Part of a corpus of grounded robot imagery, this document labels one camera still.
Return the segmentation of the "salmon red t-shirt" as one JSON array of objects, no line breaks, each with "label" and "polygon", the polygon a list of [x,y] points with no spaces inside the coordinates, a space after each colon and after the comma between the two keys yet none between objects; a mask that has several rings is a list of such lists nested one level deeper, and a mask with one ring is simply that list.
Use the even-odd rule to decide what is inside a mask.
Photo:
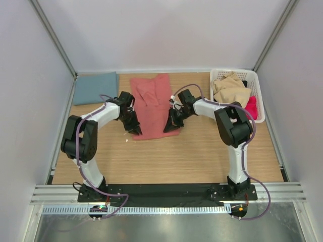
[{"label": "salmon red t-shirt", "polygon": [[130,85],[135,97],[134,109],[142,131],[141,135],[134,135],[133,140],[143,141],[179,135],[179,130],[164,133],[170,109],[169,99],[172,95],[169,75],[158,74],[151,79],[132,78]]}]

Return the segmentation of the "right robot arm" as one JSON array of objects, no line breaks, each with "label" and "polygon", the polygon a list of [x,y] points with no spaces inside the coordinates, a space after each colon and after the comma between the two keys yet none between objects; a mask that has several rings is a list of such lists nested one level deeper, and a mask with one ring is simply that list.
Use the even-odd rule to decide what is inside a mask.
[{"label": "right robot arm", "polygon": [[175,131],[184,126],[184,120],[201,115],[216,121],[222,142],[229,152],[230,170],[227,176],[227,193],[234,200],[245,195],[251,186],[251,178],[247,172],[247,147],[253,133],[245,109],[237,102],[223,104],[203,97],[194,97],[188,89],[170,97],[170,109],[164,133]]}]

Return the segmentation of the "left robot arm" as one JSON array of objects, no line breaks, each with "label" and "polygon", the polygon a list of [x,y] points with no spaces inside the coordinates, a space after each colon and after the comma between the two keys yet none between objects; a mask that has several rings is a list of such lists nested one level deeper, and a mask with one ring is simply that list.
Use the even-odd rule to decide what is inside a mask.
[{"label": "left robot arm", "polygon": [[105,178],[95,160],[99,129],[111,121],[119,120],[126,132],[142,135],[132,94],[122,91],[118,97],[101,95],[101,98],[103,104],[99,108],[82,116],[71,115],[68,118],[61,142],[61,151],[73,160],[83,178],[78,197],[80,202],[102,202],[109,196]]}]

